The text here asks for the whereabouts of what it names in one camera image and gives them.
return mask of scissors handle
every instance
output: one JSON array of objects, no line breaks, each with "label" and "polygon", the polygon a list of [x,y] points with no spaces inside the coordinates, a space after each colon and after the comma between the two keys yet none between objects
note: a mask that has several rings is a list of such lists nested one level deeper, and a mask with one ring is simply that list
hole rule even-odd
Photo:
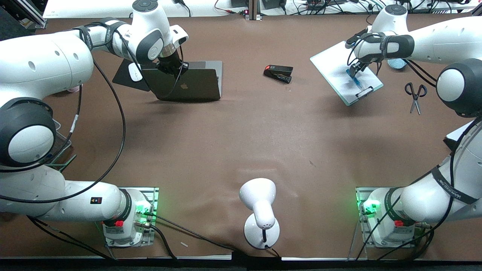
[{"label": "scissors handle", "polygon": [[419,96],[419,97],[423,97],[423,96],[427,95],[427,92],[428,92],[428,91],[427,91],[427,87],[424,86],[424,85],[420,85],[420,87],[418,88],[418,96]]},{"label": "scissors handle", "polygon": [[405,85],[405,92],[408,94],[408,95],[413,95],[414,94],[414,85],[412,84],[412,82],[408,83]]}]

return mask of white mouse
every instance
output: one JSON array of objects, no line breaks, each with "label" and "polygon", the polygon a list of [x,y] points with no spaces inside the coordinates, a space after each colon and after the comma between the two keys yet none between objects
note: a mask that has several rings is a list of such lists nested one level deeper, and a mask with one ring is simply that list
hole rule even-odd
[{"label": "white mouse", "polygon": [[141,65],[135,66],[135,63],[129,64],[129,75],[131,76],[132,81],[139,82],[142,80],[142,74],[140,73]]}]

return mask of white robotic arm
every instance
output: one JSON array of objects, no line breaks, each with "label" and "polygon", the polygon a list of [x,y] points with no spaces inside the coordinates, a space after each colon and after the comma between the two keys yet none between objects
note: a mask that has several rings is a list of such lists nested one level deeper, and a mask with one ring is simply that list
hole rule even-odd
[{"label": "white robotic arm", "polygon": [[140,64],[157,58],[159,70],[177,76],[187,69],[177,54],[187,39],[180,26],[169,26],[156,0],[137,0],[131,25],[106,18],[64,32],[0,42],[0,212],[103,221],[105,236],[113,245],[137,245],[144,231],[134,227],[142,218],[137,212],[151,211],[138,190],[99,182],[75,197],[51,201],[93,182],[68,181],[60,172],[39,166],[56,134],[52,109],[42,99],[87,82],[95,50]]},{"label": "white robotic arm", "polygon": [[[462,117],[481,117],[482,110],[482,17],[464,17],[408,31],[407,11],[390,5],[373,26],[352,38],[358,62],[350,67],[354,76],[372,62],[402,58],[446,66],[437,79],[442,102]],[[363,204],[377,246],[396,247],[414,236],[416,222],[441,221],[451,197],[447,220],[482,217],[482,125],[474,122],[451,156],[424,176],[403,188],[379,188]]]}]

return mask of white desk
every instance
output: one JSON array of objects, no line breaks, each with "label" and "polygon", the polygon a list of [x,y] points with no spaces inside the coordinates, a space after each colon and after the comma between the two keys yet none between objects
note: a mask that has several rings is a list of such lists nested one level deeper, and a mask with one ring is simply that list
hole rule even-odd
[{"label": "white desk", "polygon": [[[373,0],[383,6],[380,0]],[[394,4],[394,0],[382,0],[386,5]],[[412,0],[412,5],[415,7],[421,1],[423,3],[416,9],[418,11],[428,10],[427,4],[430,4],[430,0]],[[43,17],[46,19],[53,18],[103,18],[103,17],[115,17],[115,18],[128,18],[132,12],[133,0],[49,0]],[[184,0],[186,5],[191,9],[193,17],[210,17],[210,16],[224,16],[228,13],[214,8],[215,0]],[[188,17],[188,12],[185,7],[180,4],[174,4],[173,0],[159,0],[168,17]],[[238,12],[246,8],[231,8],[230,0],[219,0],[217,7],[223,9],[231,9]],[[297,12],[296,7],[302,3],[306,3],[303,0],[288,0],[286,3],[286,12],[293,14]],[[362,1],[362,4],[367,7],[368,4]],[[452,10],[465,9],[470,10],[475,8],[479,4],[479,0],[471,0],[469,4],[460,5],[452,4]],[[340,4],[343,11],[352,13],[366,13],[366,10],[360,5],[353,2],[346,2]],[[306,6],[301,6],[300,11],[304,10]],[[449,10],[445,2],[439,2],[434,9],[435,11]],[[340,12],[335,7],[327,7],[325,14],[334,14]],[[261,1],[261,13],[266,15],[284,15],[284,11],[281,8],[278,9],[265,9]]]}]

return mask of scissors blade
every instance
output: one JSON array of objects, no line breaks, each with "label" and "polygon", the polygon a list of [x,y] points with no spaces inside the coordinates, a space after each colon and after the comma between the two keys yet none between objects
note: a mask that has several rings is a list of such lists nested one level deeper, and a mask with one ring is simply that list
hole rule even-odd
[{"label": "scissors blade", "polygon": [[418,115],[422,115],[422,113],[420,113],[420,104],[418,103],[418,101],[415,101],[415,107],[417,107]]},{"label": "scissors blade", "polygon": [[415,106],[416,106],[416,100],[412,102],[412,108],[410,109],[410,114],[412,114],[412,112],[414,111]]}]

